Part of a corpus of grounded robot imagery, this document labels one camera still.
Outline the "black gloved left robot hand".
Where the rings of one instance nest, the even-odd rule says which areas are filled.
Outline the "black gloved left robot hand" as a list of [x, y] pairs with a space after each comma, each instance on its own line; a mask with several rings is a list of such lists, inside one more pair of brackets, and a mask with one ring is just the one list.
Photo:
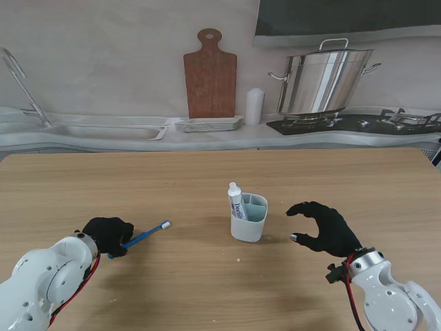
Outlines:
[[85, 225], [82, 233], [94, 239], [101, 254], [123, 257], [127, 254], [123, 244], [132, 238], [134, 225], [118, 217], [95, 217]]

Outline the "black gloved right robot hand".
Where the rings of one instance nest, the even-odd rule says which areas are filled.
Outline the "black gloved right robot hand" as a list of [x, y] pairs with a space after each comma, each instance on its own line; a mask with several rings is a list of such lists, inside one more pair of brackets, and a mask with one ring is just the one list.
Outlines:
[[335, 209], [310, 201], [297, 203], [286, 211], [289, 217], [301, 214], [312, 218], [318, 226], [318, 236], [292, 233], [290, 238], [299, 245], [314, 252], [326, 252], [334, 257], [349, 257], [362, 248], [357, 236], [352, 232], [343, 216]]

